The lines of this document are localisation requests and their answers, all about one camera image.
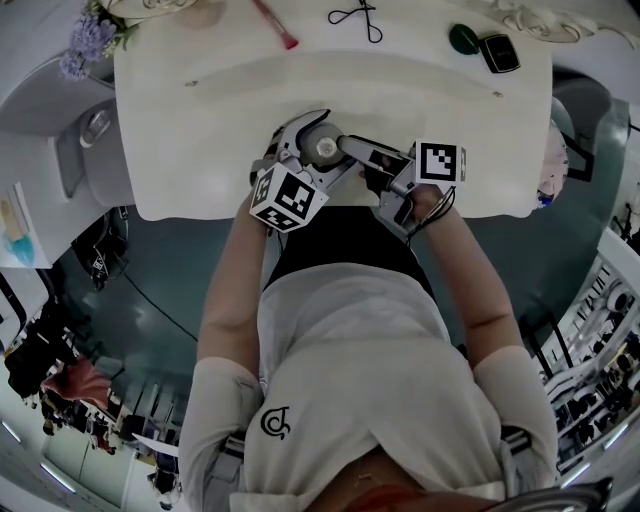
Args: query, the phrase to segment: black and white marker cube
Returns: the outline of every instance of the black and white marker cube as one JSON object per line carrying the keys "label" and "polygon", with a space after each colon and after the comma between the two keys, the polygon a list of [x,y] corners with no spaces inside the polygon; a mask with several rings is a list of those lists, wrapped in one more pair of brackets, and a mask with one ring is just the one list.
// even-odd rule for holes
{"label": "black and white marker cube", "polygon": [[459,187],[467,179],[467,151],[462,146],[416,141],[416,183]]}
{"label": "black and white marker cube", "polygon": [[282,233],[306,226],[329,196],[306,183],[304,174],[281,163],[259,171],[249,213]]}

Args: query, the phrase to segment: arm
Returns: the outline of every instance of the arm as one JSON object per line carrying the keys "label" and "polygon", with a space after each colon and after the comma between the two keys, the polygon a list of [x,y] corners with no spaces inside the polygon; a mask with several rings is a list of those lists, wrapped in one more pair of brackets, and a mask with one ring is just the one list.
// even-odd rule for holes
{"label": "arm", "polygon": [[221,357],[258,376],[257,314],[267,228],[240,205],[205,301],[198,360]]}
{"label": "arm", "polygon": [[[420,187],[413,197],[414,215],[424,218],[441,194]],[[424,231],[462,318],[471,367],[503,347],[522,346],[507,290],[460,214],[452,208]]]}

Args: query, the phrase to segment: white t-shirt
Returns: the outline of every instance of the white t-shirt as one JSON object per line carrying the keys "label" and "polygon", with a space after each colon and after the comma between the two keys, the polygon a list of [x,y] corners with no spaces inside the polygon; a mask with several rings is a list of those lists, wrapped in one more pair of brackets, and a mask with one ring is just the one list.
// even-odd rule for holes
{"label": "white t-shirt", "polygon": [[553,482],[555,419],[526,350],[501,349],[472,372],[414,279],[350,263],[289,274],[264,292],[258,333],[262,405],[240,365],[196,365],[180,439],[194,512],[217,510],[212,462],[244,430],[232,512],[303,511],[377,446],[427,491],[504,499],[512,464],[502,426],[530,435],[536,485]]}

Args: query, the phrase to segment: shoulder strap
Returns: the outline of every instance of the shoulder strap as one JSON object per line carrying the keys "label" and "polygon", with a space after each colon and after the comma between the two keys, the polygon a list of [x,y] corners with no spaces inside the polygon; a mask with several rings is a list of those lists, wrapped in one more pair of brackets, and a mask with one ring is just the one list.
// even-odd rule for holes
{"label": "shoulder strap", "polygon": [[529,433],[520,428],[503,427],[501,438],[502,469],[507,497],[540,489],[540,458],[531,448]]}
{"label": "shoulder strap", "polygon": [[244,432],[230,435],[212,463],[206,485],[205,510],[229,512],[229,497],[242,490]]}

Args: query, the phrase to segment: purple flower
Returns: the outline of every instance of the purple flower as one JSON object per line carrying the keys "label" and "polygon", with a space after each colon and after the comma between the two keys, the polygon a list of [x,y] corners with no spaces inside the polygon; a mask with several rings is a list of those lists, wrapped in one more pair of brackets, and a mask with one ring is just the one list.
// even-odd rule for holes
{"label": "purple flower", "polygon": [[72,52],[95,62],[103,58],[105,47],[113,40],[117,27],[109,20],[98,21],[98,17],[88,12],[82,13],[71,33]]}
{"label": "purple flower", "polygon": [[60,59],[62,76],[67,80],[78,82],[87,78],[88,72],[84,67],[85,60],[77,52],[69,51]]}

